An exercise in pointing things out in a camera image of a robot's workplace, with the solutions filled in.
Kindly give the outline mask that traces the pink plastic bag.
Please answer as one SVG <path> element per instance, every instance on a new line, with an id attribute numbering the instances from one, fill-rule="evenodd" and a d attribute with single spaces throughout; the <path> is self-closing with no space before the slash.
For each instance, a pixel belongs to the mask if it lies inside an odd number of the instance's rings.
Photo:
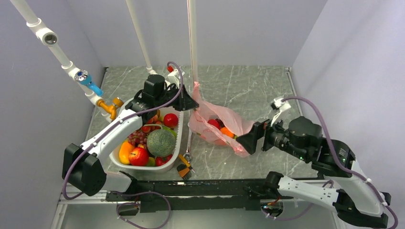
<path id="1" fill-rule="evenodd" d="M 204 101 L 199 89 L 200 84 L 194 82 L 192 98 L 199 107 L 191 112 L 190 130 L 208 143 L 230 146 L 236 155 L 248 157 L 250 154 L 236 138 L 247 134 L 254 122 L 245 120 L 229 108 Z"/>

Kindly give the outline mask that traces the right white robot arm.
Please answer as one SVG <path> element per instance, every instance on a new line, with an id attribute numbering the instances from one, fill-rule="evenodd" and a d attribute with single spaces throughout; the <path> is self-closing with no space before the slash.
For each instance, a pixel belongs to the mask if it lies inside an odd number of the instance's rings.
<path id="1" fill-rule="evenodd" d="M 300 116 L 283 127 L 282 116 L 290 109 L 289 98 L 279 97 L 272 103 L 271 120 L 256 122 L 250 131 L 236 138 L 250 154 L 256 151 L 260 138 L 262 150 L 278 148 L 311 165 L 338 188 L 313 186 L 281 173 L 268 173 L 261 188 L 264 198 L 297 198 L 324 207 L 338 218 L 357 227 L 385 229 L 391 195 L 380 192 L 360 168 L 355 154 L 342 141 L 331 139 L 325 122 L 316 124 Z"/>

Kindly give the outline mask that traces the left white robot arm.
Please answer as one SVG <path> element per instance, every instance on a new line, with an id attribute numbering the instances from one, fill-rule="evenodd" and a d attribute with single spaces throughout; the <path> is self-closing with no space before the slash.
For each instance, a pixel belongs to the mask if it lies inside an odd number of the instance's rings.
<path id="1" fill-rule="evenodd" d="M 105 159 L 131 133 L 140 129 L 158 109 L 173 107 L 177 111 L 187 111 L 198 107 L 184 87 L 182 68 L 175 62 L 168 62 L 178 71 L 180 85 L 171 99 L 159 106 L 144 104 L 141 110 L 125 108 L 120 115 L 93 138 L 77 146 L 70 144 L 64 151 L 62 195 L 73 200 L 82 194 L 93 196 L 100 190 L 117 192 L 124 200 L 132 200 L 137 194 L 135 179 L 123 172 L 110 172 L 104 169 Z"/>

